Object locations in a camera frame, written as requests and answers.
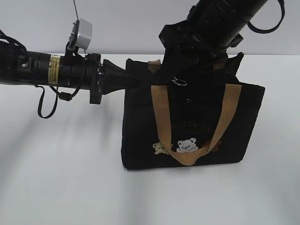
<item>black tote bag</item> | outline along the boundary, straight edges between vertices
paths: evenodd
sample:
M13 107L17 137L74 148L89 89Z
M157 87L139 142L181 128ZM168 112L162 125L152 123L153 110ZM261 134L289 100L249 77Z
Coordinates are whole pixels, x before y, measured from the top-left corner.
M126 90L121 156L129 170L237 163L246 152L264 87L235 77L241 55L187 86ZM127 61L145 75L155 63Z

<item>cylindrical tube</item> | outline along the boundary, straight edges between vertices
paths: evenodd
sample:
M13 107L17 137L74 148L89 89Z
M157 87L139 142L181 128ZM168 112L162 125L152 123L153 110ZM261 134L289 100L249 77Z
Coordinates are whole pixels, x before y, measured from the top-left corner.
M74 58L72 65L67 66L63 64L63 56L54 56L39 52L28 52L28 57L29 66L23 68L18 65L15 77L26 80L31 84L48 86L59 85L62 87L76 88L83 75L84 58ZM86 60L85 62L87 73L85 74L81 89L90 89L91 74L89 73L89 67L92 63L93 62L90 62L89 60ZM51 81L51 73L54 72L56 82Z
M224 48L267 0L200 0L187 21L207 43Z

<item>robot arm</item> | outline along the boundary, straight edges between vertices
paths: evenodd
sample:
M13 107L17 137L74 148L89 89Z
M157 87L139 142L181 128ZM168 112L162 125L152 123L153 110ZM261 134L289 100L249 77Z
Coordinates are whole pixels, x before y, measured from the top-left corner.
M25 46L0 31L0 83L50 86L57 97L70 101L79 89L90 90L90 103L100 104L102 95L143 85L165 85L184 80L187 71L212 70L216 63L227 59L226 50L236 47L243 37L240 30L247 24L258 33L276 30L285 15L284 0L278 0L282 19L270 30L250 24L252 17L267 0L200 0L187 19L166 25L159 38L165 47L161 68L144 77L134 75L104 60L100 54L78 54L87 49L92 25L80 19L74 23L64 56L28 52ZM131 66L137 65L127 61ZM73 88L73 94L58 92L58 87Z

